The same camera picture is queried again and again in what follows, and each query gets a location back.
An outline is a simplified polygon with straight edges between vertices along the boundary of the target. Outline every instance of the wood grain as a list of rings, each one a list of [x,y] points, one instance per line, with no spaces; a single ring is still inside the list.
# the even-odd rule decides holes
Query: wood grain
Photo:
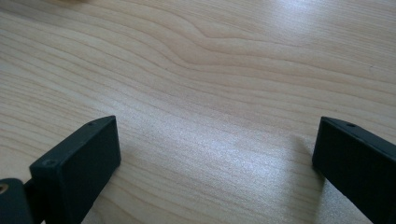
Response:
[[[311,156],[321,116],[396,143],[394,1],[0,0],[0,177],[116,115],[84,223],[370,223]]]

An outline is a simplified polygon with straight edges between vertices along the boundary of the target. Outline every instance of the light wood surface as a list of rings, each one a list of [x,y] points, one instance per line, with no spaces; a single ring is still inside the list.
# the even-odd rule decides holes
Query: light wood surface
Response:
[[[116,115],[84,223],[370,223],[313,171],[321,116],[396,143],[396,2],[0,0],[0,178]]]

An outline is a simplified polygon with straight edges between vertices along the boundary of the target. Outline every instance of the wooden table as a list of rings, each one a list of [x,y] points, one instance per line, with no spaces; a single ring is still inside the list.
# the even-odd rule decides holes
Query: wooden table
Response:
[[[396,143],[396,2],[0,0],[0,177],[116,115],[85,223],[370,223],[311,167],[319,118]]]

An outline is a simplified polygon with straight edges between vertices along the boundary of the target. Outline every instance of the screw hole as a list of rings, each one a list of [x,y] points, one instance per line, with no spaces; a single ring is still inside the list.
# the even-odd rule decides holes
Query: screw hole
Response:
[[[8,190],[8,184],[0,184],[0,194]]]
[[[46,161],[43,161],[43,164],[44,164],[44,165],[48,165],[48,166],[51,166],[51,165],[53,165],[53,164],[55,164],[55,163],[56,163],[55,160],[46,160]]]

